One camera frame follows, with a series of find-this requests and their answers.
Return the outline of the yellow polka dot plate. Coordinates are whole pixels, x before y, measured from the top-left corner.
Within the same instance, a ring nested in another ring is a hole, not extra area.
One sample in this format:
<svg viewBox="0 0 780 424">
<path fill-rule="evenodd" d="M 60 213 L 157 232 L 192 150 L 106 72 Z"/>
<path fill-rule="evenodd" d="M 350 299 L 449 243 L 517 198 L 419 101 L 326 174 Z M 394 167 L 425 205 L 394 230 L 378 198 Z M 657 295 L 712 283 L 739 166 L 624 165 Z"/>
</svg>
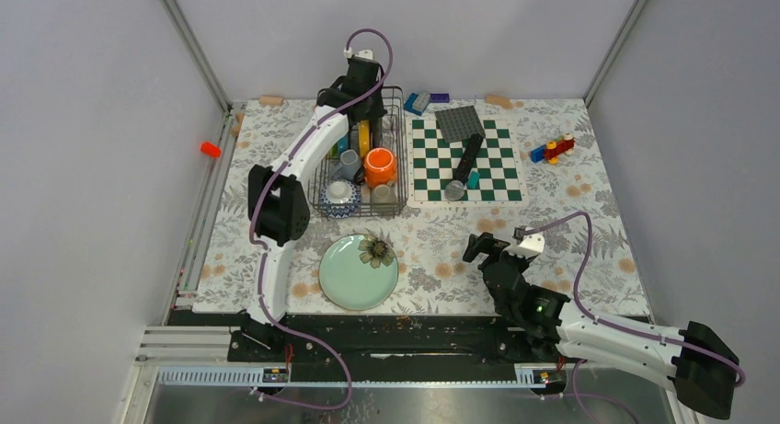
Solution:
<svg viewBox="0 0 780 424">
<path fill-rule="evenodd" d="M 364 158 L 372 150 L 372 131 L 371 122 L 369 120 L 361 120 L 358 122 L 358 153 L 361 158 Z"/>
</svg>

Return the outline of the mint green flower plate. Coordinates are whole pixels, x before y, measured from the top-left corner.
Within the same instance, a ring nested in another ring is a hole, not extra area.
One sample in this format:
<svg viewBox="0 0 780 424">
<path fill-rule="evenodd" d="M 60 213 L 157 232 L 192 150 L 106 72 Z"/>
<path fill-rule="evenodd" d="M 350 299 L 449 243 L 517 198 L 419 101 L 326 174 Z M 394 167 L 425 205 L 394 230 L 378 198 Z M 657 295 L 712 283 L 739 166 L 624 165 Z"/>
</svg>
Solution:
<svg viewBox="0 0 780 424">
<path fill-rule="evenodd" d="M 398 283 L 399 263 L 390 244 L 375 235 L 346 235 L 319 264 L 319 284 L 333 304 L 366 311 L 384 302 Z"/>
</svg>

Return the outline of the black floral square plate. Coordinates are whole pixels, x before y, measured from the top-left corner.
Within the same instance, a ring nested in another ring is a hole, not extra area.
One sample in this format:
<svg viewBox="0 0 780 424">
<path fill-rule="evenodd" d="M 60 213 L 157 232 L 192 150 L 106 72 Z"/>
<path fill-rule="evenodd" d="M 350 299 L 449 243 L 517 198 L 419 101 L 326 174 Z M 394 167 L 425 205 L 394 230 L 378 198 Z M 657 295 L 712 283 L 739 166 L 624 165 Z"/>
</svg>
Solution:
<svg viewBox="0 0 780 424">
<path fill-rule="evenodd" d="M 372 149 L 381 147 L 384 138 L 384 123 L 382 117 L 370 120 L 370 133 Z"/>
</svg>

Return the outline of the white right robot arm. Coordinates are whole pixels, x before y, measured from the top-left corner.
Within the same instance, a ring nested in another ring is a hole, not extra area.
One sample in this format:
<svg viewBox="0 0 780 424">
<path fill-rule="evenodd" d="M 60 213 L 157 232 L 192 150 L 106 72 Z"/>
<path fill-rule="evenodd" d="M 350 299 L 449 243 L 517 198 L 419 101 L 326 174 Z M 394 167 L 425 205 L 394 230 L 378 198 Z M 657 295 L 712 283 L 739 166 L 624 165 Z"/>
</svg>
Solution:
<svg viewBox="0 0 780 424">
<path fill-rule="evenodd" d="M 620 315 L 583 311 L 573 298 L 527 282 L 523 273 L 543 250 L 543 237 L 518 244 L 491 233 L 470 235 L 463 260 L 478 265 L 496 313 L 524 331 L 539 361 L 557 357 L 609 365 L 674 393 L 710 418 L 731 416 L 739 359 L 709 326 L 662 327 Z"/>
</svg>

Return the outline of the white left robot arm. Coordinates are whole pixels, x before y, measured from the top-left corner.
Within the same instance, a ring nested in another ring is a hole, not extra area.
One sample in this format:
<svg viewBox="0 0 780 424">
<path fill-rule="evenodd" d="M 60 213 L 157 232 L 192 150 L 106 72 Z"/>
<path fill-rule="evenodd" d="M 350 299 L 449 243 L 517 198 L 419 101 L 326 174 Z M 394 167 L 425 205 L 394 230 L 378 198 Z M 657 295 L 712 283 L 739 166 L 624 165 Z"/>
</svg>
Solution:
<svg viewBox="0 0 780 424">
<path fill-rule="evenodd" d="M 277 359 L 285 348 L 278 323 L 286 313 L 289 267 L 311 219 L 305 185 L 339 140 L 354 142 L 360 155 L 383 141 L 382 88 L 388 71 L 371 50 L 347 49 L 345 56 L 347 73 L 319 93 L 303 132 L 276 160 L 248 173 L 250 241 L 259 260 L 257 293 L 244 328 L 253 333 L 250 348 L 265 361 Z"/>
</svg>

